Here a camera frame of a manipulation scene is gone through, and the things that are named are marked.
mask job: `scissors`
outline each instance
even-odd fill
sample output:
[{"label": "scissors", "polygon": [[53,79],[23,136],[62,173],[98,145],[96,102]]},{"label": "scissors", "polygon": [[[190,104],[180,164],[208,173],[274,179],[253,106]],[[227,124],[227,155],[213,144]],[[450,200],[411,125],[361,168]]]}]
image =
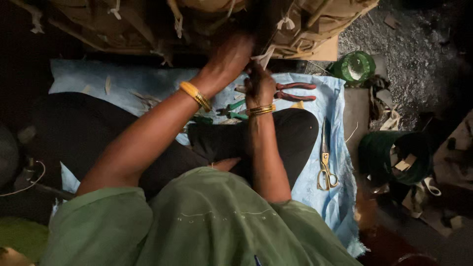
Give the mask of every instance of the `scissors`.
[{"label": "scissors", "polygon": [[[328,123],[327,117],[324,118],[324,123],[322,124],[322,145],[320,147],[320,171],[317,175],[317,188],[324,191],[328,191],[330,188],[334,188],[338,185],[338,177],[336,174],[330,172],[328,168],[328,158],[330,155],[330,149],[327,145],[327,140],[330,141],[330,135],[327,138],[325,134],[325,124]],[[325,188],[320,185],[320,174],[324,173],[322,176],[325,176]],[[335,184],[330,182],[330,177],[335,177]]]}]

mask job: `green cloth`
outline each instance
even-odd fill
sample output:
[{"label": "green cloth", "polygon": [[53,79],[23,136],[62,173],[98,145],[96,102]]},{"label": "green cloth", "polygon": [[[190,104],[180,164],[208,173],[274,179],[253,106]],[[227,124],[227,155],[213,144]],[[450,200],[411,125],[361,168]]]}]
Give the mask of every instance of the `green cloth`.
[{"label": "green cloth", "polygon": [[137,187],[79,196],[50,227],[41,265],[359,265],[314,209],[269,204],[241,177],[209,167],[149,203]]},{"label": "green cloth", "polygon": [[9,247],[38,262],[46,249],[48,228],[18,217],[0,218],[0,247]]}]

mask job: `bangle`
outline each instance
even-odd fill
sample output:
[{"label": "bangle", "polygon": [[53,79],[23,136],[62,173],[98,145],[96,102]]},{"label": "bangle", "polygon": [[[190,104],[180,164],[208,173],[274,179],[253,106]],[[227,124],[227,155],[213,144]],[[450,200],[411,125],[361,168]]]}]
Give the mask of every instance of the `bangle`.
[{"label": "bangle", "polygon": [[249,116],[254,116],[254,115],[262,115],[265,113],[269,113],[276,110],[275,105],[266,105],[266,106],[260,106],[256,108],[251,108],[247,111]]},{"label": "bangle", "polygon": [[212,106],[210,101],[190,82],[183,81],[179,85],[180,89],[189,94],[194,100],[202,107],[204,107],[205,112],[210,112]]}]

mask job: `blue plastic sheet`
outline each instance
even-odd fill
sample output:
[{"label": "blue plastic sheet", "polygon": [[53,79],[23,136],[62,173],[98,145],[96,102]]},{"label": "blue plastic sheet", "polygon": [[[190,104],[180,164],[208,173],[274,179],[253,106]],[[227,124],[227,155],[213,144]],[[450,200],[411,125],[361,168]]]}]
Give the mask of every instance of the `blue plastic sheet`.
[{"label": "blue plastic sheet", "polygon": [[[154,69],[150,67],[130,67],[105,64],[90,61],[52,60],[51,69],[54,83],[49,93],[84,92],[96,98],[103,99],[124,110],[141,116],[145,110],[140,100],[131,92],[142,95],[153,95],[165,99],[179,88],[181,81],[191,79],[197,69]],[[317,174],[320,170],[319,135],[310,158],[292,190],[294,200],[300,201],[316,209],[327,225],[340,239],[348,252],[357,257],[363,254],[366,248],[358,239],[358,224],[354,220],[356,182],[352,174],[350,155],[343,137],[343,109],[345,99],[343,95],[345,81],[332,78],[304,74],[279,73],[273,74],[276,82],[281,84],[292,82],[306,82],[316,84],[314,90],[288,89],[285,92],[295,95],[314,95],[317,100],[305,102],[304,108],[313,113],[319,121],[319,134],[322,133],[322,122],[327,117],[331,123],[330,161],[331,172],[337,174],[340,184],[323,191],[317,189]],[[105,81],[110,78],[110,93],[105,91]],[[238,101],[236,97],[241,93],[234,91],[236,85],[243,85],[246,74],[240,75],[222,92],[216,95],[213,111],[225,108],[229,103]],[[294,102],[277,100],[274,102],[277,110],[291,107]],[[209,113],[214,123],[225,120],[225,117]],[[189,144],[187,135],[179,134],[176,138],[181,144]],[[72,182],[75,179],[69,174]]]}]

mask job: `hand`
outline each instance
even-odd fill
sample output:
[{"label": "hand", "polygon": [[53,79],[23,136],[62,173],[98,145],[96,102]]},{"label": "hand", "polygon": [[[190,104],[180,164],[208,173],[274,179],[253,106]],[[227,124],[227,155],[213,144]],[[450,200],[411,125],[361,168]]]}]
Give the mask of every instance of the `hand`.
[{"label": "hand", "polygon": [[272,104],[274,93],[276,93],[276,82],[272,79],[269,71],[263,70],[261,65],[253,61],[246,70],[250,75],[245,79],[246,108],[257,108]]},{"label": "hand", "polygon": [[244,70],[250,61],[253,45],[250,35],[233,34],[216,50],[191,83],[208,98],[213,97]]}]

